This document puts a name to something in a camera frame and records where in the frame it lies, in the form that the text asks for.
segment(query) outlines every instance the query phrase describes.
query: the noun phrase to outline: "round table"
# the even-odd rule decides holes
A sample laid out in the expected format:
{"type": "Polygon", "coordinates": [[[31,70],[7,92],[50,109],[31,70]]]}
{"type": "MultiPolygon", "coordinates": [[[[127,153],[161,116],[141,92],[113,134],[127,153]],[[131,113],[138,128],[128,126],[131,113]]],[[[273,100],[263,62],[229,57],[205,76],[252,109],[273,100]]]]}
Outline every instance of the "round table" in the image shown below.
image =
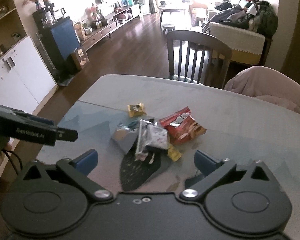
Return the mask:
{"type": "Polygon", "coordinates": [[[74,159],[95,148],[99,164],[89,178],[116,195],[122,191],[119,169],[124,154],[114,145],[111,135],[127,116],[127,105],[141,102],[147,114],[157,118],[188,106],[207,132],[178,146],[183,152],[182,158],[137,192],[179,194],[184,189],[185,179],[197,173],[196,150],[217,159],[230,158],[238,165],[262,160],[292,203],[293,211],[285,233],[300,240],[300,114],[265,101],[173,80],[105,75],[85,92],[59,124],[76,129],[78,140],[45,146],[38,159],[54,164],[59,159],[74,159]]]}
{"type": "Polygon", "coordinates": [[[160,13],[160,26],[162,23],[162,16],[164,12],[169,12],[170,15],[173,12],[183,12],[186,15],[186,10],[189,10],[189,6],[192,5],[192,2],[185,2],[185,3],[167,3],[165,6],[159,6],[159,13],[160,13]]]}

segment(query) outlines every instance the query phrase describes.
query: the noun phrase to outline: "flower vase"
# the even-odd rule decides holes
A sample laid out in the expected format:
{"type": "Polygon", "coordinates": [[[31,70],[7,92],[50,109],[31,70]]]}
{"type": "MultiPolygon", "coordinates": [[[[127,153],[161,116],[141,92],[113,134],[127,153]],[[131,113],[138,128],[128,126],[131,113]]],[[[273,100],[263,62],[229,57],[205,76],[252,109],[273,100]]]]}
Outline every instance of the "flower vase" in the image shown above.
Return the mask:
{"type": "Polygon", "coordinates": [[[39,10],[39,9],[42,8],[41,4],[39,3],[39,0],[35,1],[35,8],[36,8],[37,10],[39,10]]]}

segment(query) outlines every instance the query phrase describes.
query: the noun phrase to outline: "wooden chair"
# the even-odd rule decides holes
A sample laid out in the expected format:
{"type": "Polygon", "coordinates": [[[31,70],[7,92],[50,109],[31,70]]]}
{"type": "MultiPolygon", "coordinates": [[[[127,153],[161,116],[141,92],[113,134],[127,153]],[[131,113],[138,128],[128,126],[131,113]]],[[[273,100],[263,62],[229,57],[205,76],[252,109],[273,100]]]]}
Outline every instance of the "wooden chair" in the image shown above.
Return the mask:
{"type": "Polygon", "coordinates": [[[224,87],[229,63],[232,57],[232,50],[222,41],[206,33],[182,30],[167,33],[167,46],[170,72],[169,79],[200,84],[201,76],[203,75],[203,85],[210,85],[220,89],[224,87]],[[175,41],[180,41],[178,75],[175,75],[174,64],[173,44],[175,41]],[[181,76],[182,46],[184,41],[187,41],[188,45],[186,52],[185,76],[181,76]],[[194,50],[194,60],[192,63],[191,78],[187,78],[190,50],[194,50]],[[202,57],[199,65],[198,80],[195,81],[194,74],[197,65],[198,51],[202,51],[202,57]],[[220,64],[222,61],[220,60],[220,55],[224,56],[222,65],[220,64]]]}

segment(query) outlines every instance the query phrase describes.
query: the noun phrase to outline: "black bag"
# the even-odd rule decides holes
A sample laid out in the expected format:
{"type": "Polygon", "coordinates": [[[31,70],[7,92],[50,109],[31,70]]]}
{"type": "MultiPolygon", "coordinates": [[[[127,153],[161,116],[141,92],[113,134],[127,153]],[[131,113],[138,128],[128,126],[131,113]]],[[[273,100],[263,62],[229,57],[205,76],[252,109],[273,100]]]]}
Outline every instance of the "black bag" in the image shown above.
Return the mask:
{"type": "Polygon", "coordinates": [[[278,28],[278,17],[273,7],[267,1],[254,0],[253,3],[257,9],[260,7],[256,15],[256,17],[260,18],[257,33],[271,38],[278,28]]]}

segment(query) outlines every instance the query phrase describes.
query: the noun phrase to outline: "cushion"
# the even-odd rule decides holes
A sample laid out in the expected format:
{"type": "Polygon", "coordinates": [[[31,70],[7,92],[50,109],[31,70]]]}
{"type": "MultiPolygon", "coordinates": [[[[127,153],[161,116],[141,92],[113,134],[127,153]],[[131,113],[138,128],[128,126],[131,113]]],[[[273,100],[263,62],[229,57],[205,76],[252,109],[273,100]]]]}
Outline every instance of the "cushion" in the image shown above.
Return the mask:
{"type": "Polygon", "coordinates": [[[243,8],[247,5],[248,1],[246,1],[246,0],[231,0],[230,3],[232,5],[239,4],[243,8]]]}

